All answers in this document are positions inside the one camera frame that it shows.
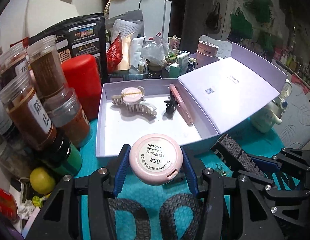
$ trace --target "green bag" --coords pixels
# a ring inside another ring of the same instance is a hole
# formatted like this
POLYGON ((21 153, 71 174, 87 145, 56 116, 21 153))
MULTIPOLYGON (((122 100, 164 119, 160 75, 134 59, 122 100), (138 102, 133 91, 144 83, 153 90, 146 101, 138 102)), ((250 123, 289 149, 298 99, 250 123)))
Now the green bag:
POLYGON ((237 8, 235 14, 231 14, 231 30, 235 35, 243 39, 251 39, 253 36, 253 27, 248 22, 240 8, 237 8))

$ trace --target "red snack bag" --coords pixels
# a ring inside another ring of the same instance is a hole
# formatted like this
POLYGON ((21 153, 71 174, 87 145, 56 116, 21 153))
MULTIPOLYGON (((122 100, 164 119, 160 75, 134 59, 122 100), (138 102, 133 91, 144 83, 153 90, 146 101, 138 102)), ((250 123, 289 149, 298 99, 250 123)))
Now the red snack bag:
POLYGON ((123 44, 122 38, 119 35, 111 44, 108 52, 106 53, 107 58, 107 72, 108 74, 113 73, 115 67, 122 61, 123 59, 123 44))

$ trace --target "pink compact case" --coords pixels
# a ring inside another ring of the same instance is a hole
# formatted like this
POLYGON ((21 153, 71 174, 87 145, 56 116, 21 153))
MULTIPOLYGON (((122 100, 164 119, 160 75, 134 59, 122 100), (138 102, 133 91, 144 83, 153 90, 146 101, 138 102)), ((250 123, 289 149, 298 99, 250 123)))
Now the pink compact case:
POLYGON ((179 173, 183 154, 172 138, 164 134, 148 134, 132 146, 129 164, 142 182, 159 186, 170 182, 179 173))

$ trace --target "black packaging bag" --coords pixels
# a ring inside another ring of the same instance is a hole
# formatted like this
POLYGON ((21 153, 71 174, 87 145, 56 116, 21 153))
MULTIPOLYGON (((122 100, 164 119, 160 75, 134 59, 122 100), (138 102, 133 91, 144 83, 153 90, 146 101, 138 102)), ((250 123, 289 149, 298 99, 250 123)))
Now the black packaging bag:
POLYGON ((78 16, 57 23, 29 38, 29 45, 50 35, 56 35, 61 63, 82 54, 91 54, 96 59, 102 84, 108 83, 103 13, 78 16))

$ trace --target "red lid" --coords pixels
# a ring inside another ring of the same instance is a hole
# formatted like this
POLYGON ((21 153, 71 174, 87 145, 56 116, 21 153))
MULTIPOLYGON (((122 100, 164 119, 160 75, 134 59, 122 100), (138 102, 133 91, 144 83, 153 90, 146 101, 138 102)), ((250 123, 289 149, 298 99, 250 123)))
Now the red lid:
POLYGON ((92 55, 80 55, 65 61, 61 67, 65 73, 65 76, 78 75, 90 70, 97 70, 97 63, 92 55))

